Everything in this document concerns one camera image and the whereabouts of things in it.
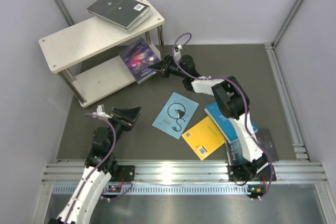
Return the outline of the purple Robinson Crusoe book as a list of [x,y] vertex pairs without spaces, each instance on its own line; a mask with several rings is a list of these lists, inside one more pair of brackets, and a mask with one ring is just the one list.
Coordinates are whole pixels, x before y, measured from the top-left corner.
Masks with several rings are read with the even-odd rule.
[[155,74],[149,66],[161,60],[143,38],[124,48],[119,56],[138,84]]

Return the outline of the light blue cat book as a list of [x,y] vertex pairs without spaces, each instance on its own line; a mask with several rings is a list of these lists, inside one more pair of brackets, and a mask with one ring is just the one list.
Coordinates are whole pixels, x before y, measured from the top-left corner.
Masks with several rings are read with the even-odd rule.
[[198,108],[198,103],[173,92],[152,126],[179,139]]

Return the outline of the pale green book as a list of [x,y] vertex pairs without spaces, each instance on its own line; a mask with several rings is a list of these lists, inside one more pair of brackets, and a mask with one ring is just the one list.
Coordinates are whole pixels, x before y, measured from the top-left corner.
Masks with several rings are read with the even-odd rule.
[[152,8],[144,0],[124,0],[117,9],[117,24],[132,31],[152,15]]

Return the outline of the black shiny book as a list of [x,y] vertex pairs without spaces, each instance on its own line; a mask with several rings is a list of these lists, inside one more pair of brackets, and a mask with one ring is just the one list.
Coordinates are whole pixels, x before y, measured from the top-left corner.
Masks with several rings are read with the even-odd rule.
[[151,7],[137,0],[97,0],[87,10],[126,31],[134,30],[152,15]]

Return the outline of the blue paperback book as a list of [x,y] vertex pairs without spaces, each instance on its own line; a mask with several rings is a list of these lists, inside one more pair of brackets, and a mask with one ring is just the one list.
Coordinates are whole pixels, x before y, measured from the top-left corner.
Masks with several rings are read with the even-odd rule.
[[245,119],[247,119],[247,127],[249,132],[255,137],[257,132],[257,127],[250,119],[250,113],[247,115],[243,114],[239,117],[236,122],[234,119],[226,118],[221,111],[216,102],[211,103],[205,107],[206,114],[213,120],[219,130],[225,136],[225,139],[229,143],[237,142],[244,137],[248,142],[254,143],[254,140],[251,138],[251,135],[246,131]]

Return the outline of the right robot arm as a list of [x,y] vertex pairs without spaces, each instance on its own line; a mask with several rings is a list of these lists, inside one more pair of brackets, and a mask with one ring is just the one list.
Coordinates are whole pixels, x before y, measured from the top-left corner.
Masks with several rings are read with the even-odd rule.
[[163,60],[150,65],[149,69],[164,78],[171,75],[181,77],[185,89],[190,92],[212,95],[219,111],[229,119],[237,134],[245,160],[241,170],[251,180],[258,180],[264,174],[264,168],[269,165],[269,160],[255,137],[250,120],[249,98],[235,77],[202,76],[197,72],[190,55],[183,55],[179,61],[172,55],[167,55]]

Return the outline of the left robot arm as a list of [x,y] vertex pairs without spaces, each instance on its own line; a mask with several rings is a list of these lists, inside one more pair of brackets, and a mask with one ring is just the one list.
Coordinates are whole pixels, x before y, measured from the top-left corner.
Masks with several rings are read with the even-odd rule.
[[85,161],[79,183],[69,201],[56,218],[49,223],[89,223],[93,211],[100,199],[110,200],[106,194],[118,192],[114,200],[131,191],[133,183],[122,180],[116,186],[106,188],[111,180],[121,176],[118,161],[113,154],[117,141],[124,132],[133,129],[141,113],[141,106],[128,109],[113,107],[112,114],[105,113],[99,105],[95,112],[85,113],[107,123],[107,127],[98,127],[92,133],[91,150]]

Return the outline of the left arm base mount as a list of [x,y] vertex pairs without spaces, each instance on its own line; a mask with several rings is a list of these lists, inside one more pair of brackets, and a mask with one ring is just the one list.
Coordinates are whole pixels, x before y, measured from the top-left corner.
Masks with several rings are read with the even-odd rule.
[[117,169],[112,172],[112,177],[109,182],[124,183],[134,181],[135,166],[133,165],[119,165]]

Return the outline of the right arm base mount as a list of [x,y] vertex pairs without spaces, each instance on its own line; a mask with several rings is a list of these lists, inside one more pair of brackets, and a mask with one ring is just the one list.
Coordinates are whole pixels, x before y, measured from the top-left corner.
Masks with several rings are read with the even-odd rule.
[[271,165],[269,163],[257,165],[248,162],[241,165],[232,165],[228,171],[229,180],[239,185],[244,185],[252,181],[262,181],[263,178],[267,182],[270,180],[276,181],[277,179],[275,170],[273,169],[273,171],[271,171]]

